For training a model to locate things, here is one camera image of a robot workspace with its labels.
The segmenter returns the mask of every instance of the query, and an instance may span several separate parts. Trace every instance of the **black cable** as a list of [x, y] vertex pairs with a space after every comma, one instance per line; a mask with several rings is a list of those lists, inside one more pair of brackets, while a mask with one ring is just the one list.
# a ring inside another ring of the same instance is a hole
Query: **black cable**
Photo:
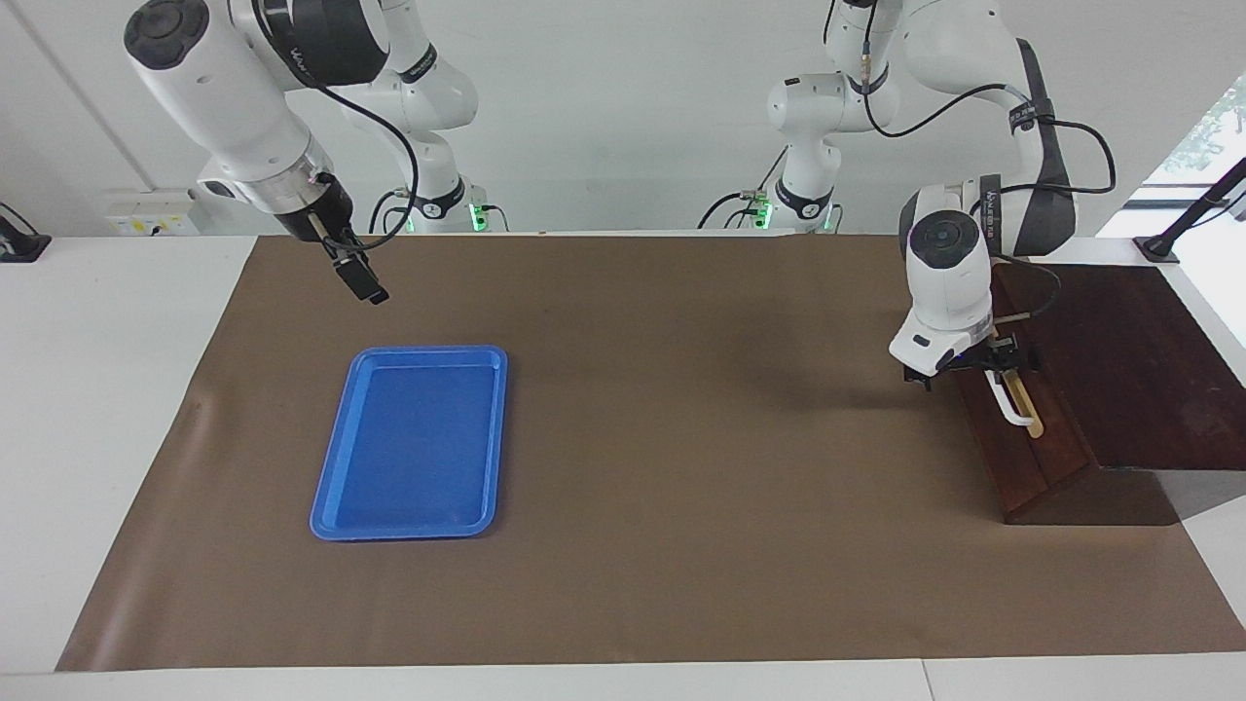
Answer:
[[[1108, 144], [1108, 139], [1104, 138], [1104, 136], [1101, 133], [1099, 133], [1098, 129], [1095, 129], [1094, 127], [1091, 127], [1089, 125], [1084, 125], [1082, 122], [1068, 122], [1068, 121], [1063, 121], [1063, 120], [1053, 120], [1050, 117], [1039, 117], [1038, 121], [1040, 123], [1052, 125], [1052, 126], [1055, 126], [1055, 127], [1075, 128], [1075, 129], [1084, 131], [1084, 132], [1089, 133], [1090, 136], [1093, 136], [1095, 138], [1095, 141], [1099, 142], [1099, 148], [1103, 149], [1103, 157], [1108, 162], [1108, 186], [1106, 187], [1073, 187], [1073, 186], [1069, 186], [1069, 184], [1060, 184], [1060, 183], [1054, 183], [1054, 182], [1029, 182], [1029, 183], [1024, 183], [1024, 184], [1009, 184], [1007, 187], [1001, 187], [999, 191], [998, 191], [999, 194], [1006, 194], [1008, 192], [1019, 192], [1019, 191], [1023, 191], [1023, 189], [1043, 189], [1043, 191], [1048, 191], [1048, 192], [1064, 192], [1064, 193], [1068, 193], [1068, 194], [1106, 194], [1106, 193], [1111, 192], [1113, 189], [1116, 189], [1116, 157], [1113, 154], [1111, 146]], [[986, 195], [987, 195], [987, 193], [983, 192], [982, 197], [979, 197], [978, 200], [974, 202], [972, 207], [969, 207], [969, 215], [971, 217], [974, 215], [976, 213], [978, 213], [978, 209], [982, 208], [982, 202], [986, 198]]]
[[744, 222], [746, 222], [750, 215], [756, 215], [756, 214], [758, 214], [756, 209], [750, 209], [750, 208], [745, 207], [744, 209], [740, 209], [739, 212], [735, 212], [730, 217], [726, 217], [726, 223], [723, 224], [723, 228], [731, 228], [731, 220], [734, 220], [735, 217], [740, 217], [740, 223], [735, 224], [735, 228], [740, 228], [740, 227], [744, 225]]
[[389, 202], [395, 197], [397, 197], [397, 193], [395, 193], [392, 189], [390, 189], [385, 194], [381, 194], [381, 198], [376, 200], [376, 205], [373, 207], [373, 218], [368, 220], [368, 230], [376, 230], [376, 219], [380, 218], [381, 215], [381, 207], [384, 207], [386, 202]]
[[1246, 192], [1242, 192], [1241, 194], [1239, 194], [1236, 199], [1234, 199], [1232, 202], [1230, 202], [1229, 205], [1225, 207], [1224, 209], [1221, 209], [1220, 213], [1217, 213], [1216, 215], [1214, 215], [1214, 217], [1211, 217], [1209, 219], [1204, 219], [1204, 220], [1201, 220], [1201, 222], [1191, 225], [1190, 228], [1199, 228], [1202, 224], [1210, 224], [1211, 222], [1214, 222], [1214, 220], [1219, 219], [1220, 217], [1227, 214], [1229, 210], [1232, 209], [1234, 207], [1236, 207], [1237, 204], [1241, 204], [1242, 199], [1246, 199]]
[[761, 184], [758, 186], [758, 189], [765, 189], [766, 188], [766, 182], [770, 182], [770, 176], [775, 174], [775, 171], [779, 168], [779, 163], [781, 163], [782, 162], [782, 157], [787, 154], [787, 149], [789, 148], [791, 148], [790, 143], [786, 144], [786, 146], [784, 146], [782, 151], [779, 151], [779, 157], [775, 158], [774, 164], [771, 164], [770, 169], [766, 171], [766, 177], [761, 178]]
[[1055, 283], [1055, 286], [1052, 288], [1050, 296], [1047, 298], [1047, 301], [1044, 301], [1042, 306], [1034, 309], [1033, 311], [1023, 311], [1020, 314], [1012, 314], [1009, 316], [996, 319], [996, 324], [1007, 324], [1012, 321], [1023, 321], [1025, 319], [1038, 318], [1045, 314], [1048, 310], [1050, 310], [1052, 306], [1055, 305], [1057, 299], [1060, 298], [1060, 291], [1064, 290], [1064, 280], [1060, 279], [1060, 275], [1055, 274], [1055, 270], [1050, 268], [1044, 268], [1043, 265], [1039, 265], [1037, 263], [1030, 263], [1029, 260], [1022, 260], [1020, 258], [1004, 255], [1003, 253], [996, 253], [993, 256], [999, 258], [1001, 260], [1007, 260], [1014, 265], [1020, 265], [1023, 268], [1038, 270], [1052, 278], [1052, 280]]
[[[878, 14], [878, 2], [875, 2], [873, 7], [870, 9], [870, 21], [866, 22], [866, 27], [865, 27], [865, 44], [861, 47], [861, 55], [862, 56], [868, 56], [870, 55], [870, 35], [873, 34], [873, 19], [875, 19], [875, 16], [877, 16], [877, 14]], [[861, 77], [868, 80], [871, 76], [861, 76]], [[871, 92], [871, 90], [870, 90], [868, 85], [862, 85], [861, 86], [861, 92], [862, 92], [861, 97], [865, 100], [865, 115], [870, 120], [870, 126], [872, 126], [876, 132], [881, 133], [882, 136], [886, 136], [887, 138], [901, 138], [901, 137], [905, 137], [905, 136], [908, 136], [908, 134], [913, 133], [915, 131], [917, 131], [920, 128], [926, 127], [927, 125], [930, 125], [934, 120], [937, 120], [937, 118], [942, 117], [944, 113], [947, 113], [948, 110], [951, 110], [952, 107], [956, 107], [957, 105], [959, 105], [961, 102], [968, 100], [969, 97], [973, 97], [976, 95], [981, 95], [983, 92], [989, 92], [992, 90], [1008, 90], [1008, 86], [1004, 85], [1004, 83], [1002, 83], [1002, 82], [992, 82], [989, 85], [982, 85], [982, 86], [974, 87], [973, 90], [971, 90], [968, 92], [964, 92], [964, 93], [962, 93], [962, 95], [959, 95], [957, 97], [953, 97], [951, 102], [948, 102], [947, 105], [943, 105], [942, 107], [939, 107], [939, 110], [937, 112], [934, 112], [933, 115], [931, 115], [931, 116], [926, 117], [925, 120], [917, 122], [916, 126], [906, 128], [905, 131], [897, 131], [897, 132], [891, 132], [891, 131], [887, 131], [887, 129], [882, 128], [882, 126], [878, 125], [878, 121], [873, 117], [873, 108], [870, 107], [870, 92]]]
[[[385, 230], [389, 230], [389, 218], [390, 218], [390, 214], [395, 214], [395, 213], [401, 214], [401, 213], [405, 213], [405, 212], [406, 212], [406, 209], [404, 209], [402, 207], [394, 207], [394, 208], [386, 210], [385, 212], [385, 218], [381, 222], [381, 224], [385, 227]], [[402, 219], [400, 225], [406, 225], [406, 223], [407, 223], [407, 219]]]
[[481, 209], [483, 209], [486, 212], [497, 212], [497, 213], [502, 214], [502, 225], [506, 227], [506, 232], [507, 233], [511, 232], [511, 219], [508, 219], [506, 217], [506, 209], [498, 207], [497, 204], [485, 204], [483, 207], [481, 207]]
[[709, 218], [714, 215], [714, 212], [716, 212], [723, 204], [726, 204], [731, 199], [744, 199], [744, 198], [745, 195], [743, 192], [733, 192], [730, 194], [724, 195], [718, 202], [714, 202], [714, 204], [709, 208], [709, 210], [705, 212], [705, 215], [701, 217], [701, 220], [699, 224], [697, 224], [697, 228], [699, 229], [705, 228], [705, 222], [708, 222]]
[[39, 235], [39, 229], [35, 228], [35, 224], [32, 224], [29, 220], [26, 220], [26, 217], [21, 215], [21, 212], [19, 212], [17, 209], [14, 209], [9, 204], [5, 204], [4, 202], [0, 202], [0, 207], [2, 207], [10, 214], [17, 217], [17, 220], [21, 222], [22, 224], [25, 224], [26, 228], [30, 229], [30, 234], [31, 235]]
[[[420, 161], [415, 157], [415, 148], [411, 147], [411, 142], [407, 141], [406, 134], [404, 134], [401, 131], [399, 131], [399, 128], [396, 126], [391, 125], [384, 117], [376, 115], [375, 112], [373, 112], [368, 107], [364, 107], [361, 105], [356, 105], [356, 103], [351, 102], [350, 100], [346, 100], [341, 95], [338, 95], [336, 92], [329, 90], [328, 87], [325, 87], [323, 85], [321, 86], [316, 86], [315, 90], [319, 91], [321, 95], [324, 95], [325, 97], [328, 97], [328, 98], [333, 100], [334, 102], [341, 105], [343, 107], [346, 107], [348, 110], [359, 112], [360, 115], [368, 117], [369, 120], [373, 120], [374, 122], [381, 125], [383, 127], [385, 127], [385, 129], [388, 129], [390, 133], [392, 133], [394, 136], [397, 137], [399, 142], [402, 144], [402, 148], [406, 149], [406, 156], [411, 159], [411, 195], [407, 197], [406, 208], [404, 209], [402, 222], [405, 222], [409, 218], [411, 218], [411, 210], [415, 209], [415, 193], [420, 189]], [[385, 245], [390, 240], [392, 240], [394, 237], [397, 235], [400, 230], [402, 230], [402, 227], [405, 225], [402, 222], [399, 222], [397, 227], [390, 229], [380, 239], [374, 240], [371, 243], [360, 243], [360, 244], [356, 245], [356, 244], [353, 244], [353, 243], [339, 243], [336, 240], [330, 239], [330, 240], [328, 240], [325, 243], [325, 245], [328, 245], [330, 248], [334, 248], [336, 250], [344, 250], [344, 252], [348, 252], [348, 253], [363, 253], [365, 250], [374, 250], [376, 248], [380, 248], [381, 245]], [[350, 229], [346, 229], [344, 233], [348, 237], [353, 237], [354, 235], [354, 232], [350, 230]]]
[[822, 26], [822, 46], [826, 46], [831, 36], [831, 17], [835, 16], [835, 0], [831, 0], [831, 9], [826, 11], [826, 25]]

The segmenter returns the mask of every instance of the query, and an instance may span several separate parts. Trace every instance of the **brown paper mat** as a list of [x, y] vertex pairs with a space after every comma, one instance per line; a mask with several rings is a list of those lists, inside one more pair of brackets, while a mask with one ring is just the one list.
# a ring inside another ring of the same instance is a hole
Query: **brown paper mat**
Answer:
[[[380, 308], [315, 245], [257, 244], [61, 670], [1246, 649], [1180, 527], [1001, 524], [953, 383], [887, 356], [892, 238], [406, 238], [375, 263]], [[511, 355], [492, 529], [318, 542], [351, 359], [473, 342]]]

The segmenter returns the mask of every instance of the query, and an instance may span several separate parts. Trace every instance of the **window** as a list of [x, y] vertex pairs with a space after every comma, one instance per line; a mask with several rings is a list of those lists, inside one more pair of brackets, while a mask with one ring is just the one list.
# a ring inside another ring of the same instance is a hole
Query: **window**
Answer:
[[[1246, 157], [1246, 75], [1237, 78], [1099, 235], [1131, 238], [1161, 233], [1242, 157]], [[1246, 184], [1239, 186], [1230, 199], [1244, 189]], [[1214, 209], [1209, 218], [1220, 212]], [[1241, 269], [1246, 260], [1246, 223], [1239, 217], [1246, 219], [1242, 205], [1186, 233], [1175, 253], [1199, 291], [1246, 344], [1246, 284]]]

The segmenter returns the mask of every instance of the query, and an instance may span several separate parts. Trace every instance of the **electrical outlet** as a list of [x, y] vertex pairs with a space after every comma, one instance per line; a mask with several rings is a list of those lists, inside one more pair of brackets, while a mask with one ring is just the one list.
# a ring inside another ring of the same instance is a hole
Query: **electrical outlet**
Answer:
[[162, 202], [122, 202], [108, 207], [108, 225], [120, 235], [202, 235], [211, 222], [188, 197]]

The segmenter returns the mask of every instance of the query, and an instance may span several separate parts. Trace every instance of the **green indicator light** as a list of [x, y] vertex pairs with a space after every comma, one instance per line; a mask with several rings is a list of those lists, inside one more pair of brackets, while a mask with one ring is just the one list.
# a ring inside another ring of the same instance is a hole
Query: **green indicator light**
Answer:
[[770, 202], [765, 202], [761, 208], [761, 215], [758, 217], [758, 228], [770, 228], [770, 219], [775, 215], [775, 205]]
[[480, 204], [471, 204], [471, 218], [472, 225], [476, 227], [477, 232], [488, 228], [488, 217], [485, 214], [485, 210], [480, 207]]
[[826, 220], [822, 222], [822, 230], [829, 230], [831, 233], [840, 232], [840, 224], [844, 223], [844, 207], [839, 204], [831, 204], [830, 210], [826, 212]]

